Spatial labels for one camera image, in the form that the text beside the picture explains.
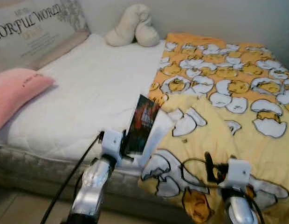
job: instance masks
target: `white mattress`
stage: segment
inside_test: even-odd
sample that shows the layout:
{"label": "white mattress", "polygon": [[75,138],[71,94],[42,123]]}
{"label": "white mattress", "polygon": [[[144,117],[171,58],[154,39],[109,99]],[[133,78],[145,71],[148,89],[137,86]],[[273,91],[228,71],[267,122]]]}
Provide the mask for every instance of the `white mattress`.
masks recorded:
{"label": "white mattress", "polygon": [[[44,159],[75,161],[103,129],[129,125],[140,93],[156,75],[164,41],[114,48],[89,38],[40,69],[56,86],[27,103],[0,130],[0,142]],[[89,158],[100,151],[95,146]]]}

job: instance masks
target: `pink pillow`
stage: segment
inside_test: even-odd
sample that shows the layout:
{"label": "pink pillow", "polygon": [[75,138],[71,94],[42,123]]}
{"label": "pink pillow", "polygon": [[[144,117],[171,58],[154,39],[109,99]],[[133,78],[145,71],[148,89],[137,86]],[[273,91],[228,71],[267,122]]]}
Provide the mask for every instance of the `pink pillow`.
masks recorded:
{"label": "pink pillow", "polygon": [[30,69],[11,69],[0,73],[0,129],[22,105],[54,82],[54,79]]}

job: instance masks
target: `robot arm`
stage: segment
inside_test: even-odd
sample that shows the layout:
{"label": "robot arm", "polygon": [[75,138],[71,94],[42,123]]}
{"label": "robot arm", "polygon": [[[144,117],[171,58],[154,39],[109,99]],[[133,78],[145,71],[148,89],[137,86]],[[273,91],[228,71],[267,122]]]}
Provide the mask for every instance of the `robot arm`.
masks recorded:
{"label": "robot arm", "polygon": [[102,140],[101,158],[83,173],[79,190],[66,222],[62,224],[96,224],[103,201],[103,189],[116,165],[122,161],[123,134],[108,130]]}
{"label": "robot arm", "polygon": [[[62,224],[97,224],[103,201],[103,190],[116,165],[122,161],[123,134],[108,130],[102,140],[101,158],[83,173],[83,184],[73,203],[66,222]],[[206,154],[208,181],[221,186],[221,196],[226,206],[226,224],[257,224],[251,205],[241,192],[248,184],[250,165],[246,161],[230,159],[228,165],[220,165],[225,174],[217,180],[212,172],[212,158]]]}

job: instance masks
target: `white wall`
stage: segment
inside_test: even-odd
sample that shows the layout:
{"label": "white wall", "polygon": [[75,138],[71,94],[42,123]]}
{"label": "white wall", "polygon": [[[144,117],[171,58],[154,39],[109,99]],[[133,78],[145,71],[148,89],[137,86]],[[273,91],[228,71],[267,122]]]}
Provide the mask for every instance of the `white wall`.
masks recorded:
{"label": "white wall", "polygon": [[80,0],[93,33],[104,35],[116,26],[133,3],[152,10],[163,38],[188,32],[228,42],[266,45],[289,68],[289,0]]}

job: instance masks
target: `card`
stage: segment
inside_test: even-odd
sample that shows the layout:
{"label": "card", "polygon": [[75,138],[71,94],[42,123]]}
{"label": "card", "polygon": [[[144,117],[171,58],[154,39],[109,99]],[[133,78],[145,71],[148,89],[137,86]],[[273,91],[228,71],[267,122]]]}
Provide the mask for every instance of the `card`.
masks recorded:
{"label": "card", "polygon": [[140,95],[125,141],[125,154],[142,154],[159,106]]}

